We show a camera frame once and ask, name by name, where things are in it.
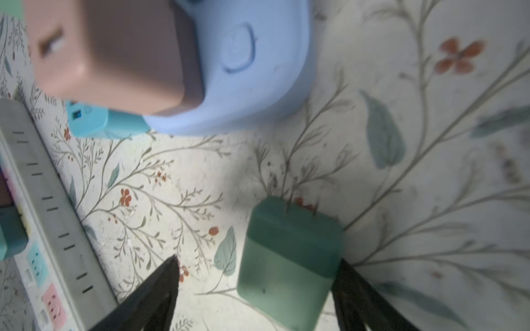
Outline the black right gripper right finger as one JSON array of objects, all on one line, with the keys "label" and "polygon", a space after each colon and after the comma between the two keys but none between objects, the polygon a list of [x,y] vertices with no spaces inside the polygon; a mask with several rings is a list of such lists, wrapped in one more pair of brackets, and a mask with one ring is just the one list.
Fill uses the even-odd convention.
[{"label": "black right gripper right finger", "polygon": [[345,260],[331,293],[341,331],[418,331]]}]

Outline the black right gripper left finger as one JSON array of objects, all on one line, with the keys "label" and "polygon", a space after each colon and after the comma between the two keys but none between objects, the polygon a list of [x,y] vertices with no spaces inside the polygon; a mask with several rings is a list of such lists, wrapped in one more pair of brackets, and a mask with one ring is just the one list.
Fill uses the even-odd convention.
[{"label": "black right gripper left finger", "polygon": [[169,331],[179,295],[179,260],[165,260],[126,300],[93,330]]}]

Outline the green charger plug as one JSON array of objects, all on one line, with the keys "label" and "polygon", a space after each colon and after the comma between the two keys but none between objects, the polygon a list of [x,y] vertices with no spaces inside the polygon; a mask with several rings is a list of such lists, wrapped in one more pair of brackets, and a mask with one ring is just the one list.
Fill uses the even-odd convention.
[{"label": "green charger plug", "polygon": [[339,222],[279,197],[252,210],[237,293],[288,330],[314,330],[345,251]]}]

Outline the white multicolour power strip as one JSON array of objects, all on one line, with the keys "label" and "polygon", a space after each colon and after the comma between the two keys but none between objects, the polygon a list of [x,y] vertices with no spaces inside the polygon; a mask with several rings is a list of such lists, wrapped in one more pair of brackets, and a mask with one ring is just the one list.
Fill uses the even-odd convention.
[{"label": "white multicolour power strip", "polygon": [[23,103],[1,100],[1,171],[28,237],[15,255],[41,330],[90,330],[113,291]]}]

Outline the teal power strip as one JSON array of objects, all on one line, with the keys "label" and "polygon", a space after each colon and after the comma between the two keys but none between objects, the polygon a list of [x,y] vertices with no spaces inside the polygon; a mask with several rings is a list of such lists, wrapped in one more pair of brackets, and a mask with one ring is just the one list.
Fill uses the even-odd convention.
[{"label": "teal power strip", "polygon": [[128,139],[150,130],[141,115],[65,101],[70,132],[77,138]]}]

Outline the pink charger plug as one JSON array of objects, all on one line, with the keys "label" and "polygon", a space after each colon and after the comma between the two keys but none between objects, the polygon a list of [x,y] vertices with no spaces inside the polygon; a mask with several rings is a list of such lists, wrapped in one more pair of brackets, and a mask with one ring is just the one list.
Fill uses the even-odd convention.
[{"label": "pink charger plug", "polygon": [[174,1],[25,1],[37,85],[47,95],[125,113],[198,107],[195,23]]},{"label": "pink charger plug", "polygon": [[2,173],[0,173],[0,208],[10,207],[13,200],[8,185]]}]

